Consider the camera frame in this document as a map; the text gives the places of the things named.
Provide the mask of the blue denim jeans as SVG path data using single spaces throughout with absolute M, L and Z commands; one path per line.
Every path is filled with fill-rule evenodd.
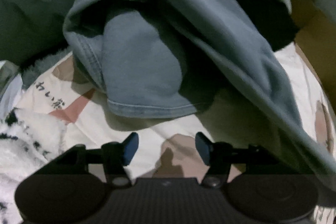
M 63 25 L 111 112 L 177 118 L 235 87 L 280 132 L 272 152 L 335 188 L 335 160 L 303 130 L 286 71 L 235 0 L 75 0 Z

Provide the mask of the cream printed bed sheet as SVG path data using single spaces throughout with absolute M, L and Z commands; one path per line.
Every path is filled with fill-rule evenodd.
M 117 116 L 108 110 L 106 95 L 76 70 L 72 55 L 28 88 L 17 104 L 17 116 L 48 158 L 76 144 L 93 149 L 137 132 L 139 149 L 127 168 L 131 178 L 202 178 L 206 166 L 196 152 L 197 132 L 234 147 L 260 143 L 268 149 L 286 150 L 277 126 L 230 86 L 220 91 L 208 110 L 198 114 L 173 119 Z

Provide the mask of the white fluffy blanket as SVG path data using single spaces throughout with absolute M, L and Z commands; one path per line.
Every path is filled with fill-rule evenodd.
M 14 193 L 21 181 L 64 151 L 66 124 L 14 108 L 1 120 L 1 223 L 21 223 Z

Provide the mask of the brown cardboard box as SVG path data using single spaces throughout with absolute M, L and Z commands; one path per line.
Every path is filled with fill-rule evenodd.
M 297 0 L 293 16 L 301 27 L 295 41 L 335 102 L 335 0 Z

